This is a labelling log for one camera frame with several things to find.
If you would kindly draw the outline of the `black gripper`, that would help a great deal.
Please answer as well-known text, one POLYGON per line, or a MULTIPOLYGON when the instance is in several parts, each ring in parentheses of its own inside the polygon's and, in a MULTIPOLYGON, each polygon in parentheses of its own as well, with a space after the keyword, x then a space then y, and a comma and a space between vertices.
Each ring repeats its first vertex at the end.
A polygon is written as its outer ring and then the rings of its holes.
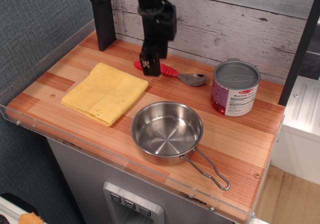
POLYGON ((177 33, 176 6, 165 1, 160 7, 138 8, 142 17, 144 41, 139 61, 145 76, 161 74, 160 59, 168 54, 168 43, 177 33))

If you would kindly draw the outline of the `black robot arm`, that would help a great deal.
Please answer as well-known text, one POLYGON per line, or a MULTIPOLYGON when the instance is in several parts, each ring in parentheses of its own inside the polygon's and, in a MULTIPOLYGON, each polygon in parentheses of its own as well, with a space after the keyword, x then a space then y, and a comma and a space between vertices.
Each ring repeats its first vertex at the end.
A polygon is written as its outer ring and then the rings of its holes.
POLYGON ((144 41, 139 55, 143 74, 159 76, 160 59, 168 54, 168 43, 177 33, 176 6, 168 0, 138 0, 142 17, 144 41))

